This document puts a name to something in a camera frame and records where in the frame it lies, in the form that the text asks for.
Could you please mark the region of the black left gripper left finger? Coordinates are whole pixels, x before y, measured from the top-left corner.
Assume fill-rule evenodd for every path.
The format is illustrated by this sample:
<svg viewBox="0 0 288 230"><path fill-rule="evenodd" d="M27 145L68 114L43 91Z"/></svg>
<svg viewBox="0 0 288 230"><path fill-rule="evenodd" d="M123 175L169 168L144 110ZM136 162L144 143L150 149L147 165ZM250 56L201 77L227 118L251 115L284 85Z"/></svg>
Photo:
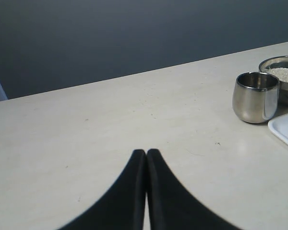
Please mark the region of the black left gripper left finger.
<svg viewBox="0 0 288 230"><path fill-rule="evenodd" d="M62 230L142 230L146 197L146 153L134 150L113 185Z"/></svg>

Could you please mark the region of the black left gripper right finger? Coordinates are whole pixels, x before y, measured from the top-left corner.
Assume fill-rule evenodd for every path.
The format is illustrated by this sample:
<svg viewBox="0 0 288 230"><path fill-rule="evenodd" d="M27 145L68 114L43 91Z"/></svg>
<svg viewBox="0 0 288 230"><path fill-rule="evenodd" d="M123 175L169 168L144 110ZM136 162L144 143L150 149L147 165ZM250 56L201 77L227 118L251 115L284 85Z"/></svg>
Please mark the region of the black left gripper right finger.
<svg viewBox="0 0 288 230"><path fill-rule="evenodd" d="M147 198L152 230L238 230L197 200L158 149L147 152Z"/></svg>

